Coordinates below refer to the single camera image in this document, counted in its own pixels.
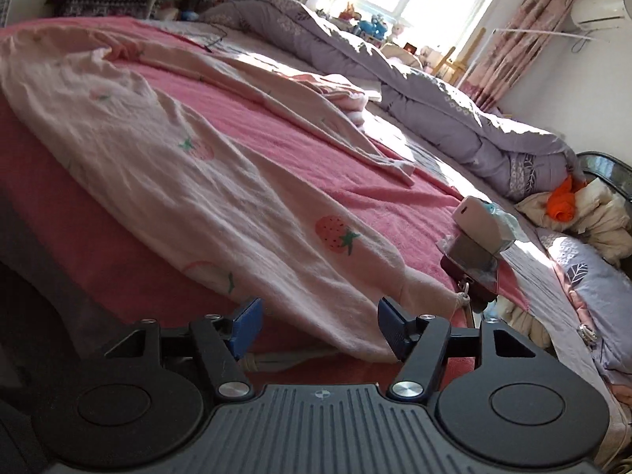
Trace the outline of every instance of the ridged surface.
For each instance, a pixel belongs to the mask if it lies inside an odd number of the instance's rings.
[[[81,471],[56,466],[50,474]],[[424,408],[373,385],[269,386],[225,405],[186,450],[135,474],[483,474],[512,472],[457,450]],[[596,474],[589,464],[562,472]]]

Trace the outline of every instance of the orange cloth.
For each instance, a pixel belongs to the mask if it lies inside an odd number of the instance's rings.
[[[547,201],[547,215],[560,222],[571,222],[575,217],[575,194],[571,175],[551,193]]]

